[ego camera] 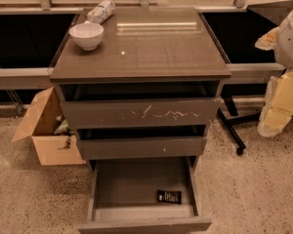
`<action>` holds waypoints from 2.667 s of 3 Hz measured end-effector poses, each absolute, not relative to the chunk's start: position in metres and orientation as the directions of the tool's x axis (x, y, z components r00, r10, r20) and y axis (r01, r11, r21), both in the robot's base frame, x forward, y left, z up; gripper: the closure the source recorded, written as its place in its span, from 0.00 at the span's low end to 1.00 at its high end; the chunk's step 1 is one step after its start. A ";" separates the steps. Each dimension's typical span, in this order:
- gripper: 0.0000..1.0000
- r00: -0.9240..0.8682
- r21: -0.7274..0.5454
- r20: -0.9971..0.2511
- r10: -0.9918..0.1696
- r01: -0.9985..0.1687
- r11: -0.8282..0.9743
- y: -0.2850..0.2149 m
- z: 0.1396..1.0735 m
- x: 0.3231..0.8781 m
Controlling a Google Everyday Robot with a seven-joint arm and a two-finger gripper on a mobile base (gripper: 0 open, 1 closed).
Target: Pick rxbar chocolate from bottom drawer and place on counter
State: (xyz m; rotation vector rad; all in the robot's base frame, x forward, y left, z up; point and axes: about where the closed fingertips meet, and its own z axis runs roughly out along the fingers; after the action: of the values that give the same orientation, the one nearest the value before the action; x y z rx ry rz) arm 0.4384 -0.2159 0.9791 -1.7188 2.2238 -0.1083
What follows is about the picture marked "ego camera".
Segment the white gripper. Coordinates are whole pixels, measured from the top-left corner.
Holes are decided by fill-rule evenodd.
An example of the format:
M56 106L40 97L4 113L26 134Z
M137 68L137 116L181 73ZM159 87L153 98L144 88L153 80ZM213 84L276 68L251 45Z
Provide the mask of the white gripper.
M262 137L274 137L293 117L293 10L279 28L275 27L260 37L255 47L264 51L275 47L275 61L285 68L292 68L279 78L272 76L267 85L257 131Z

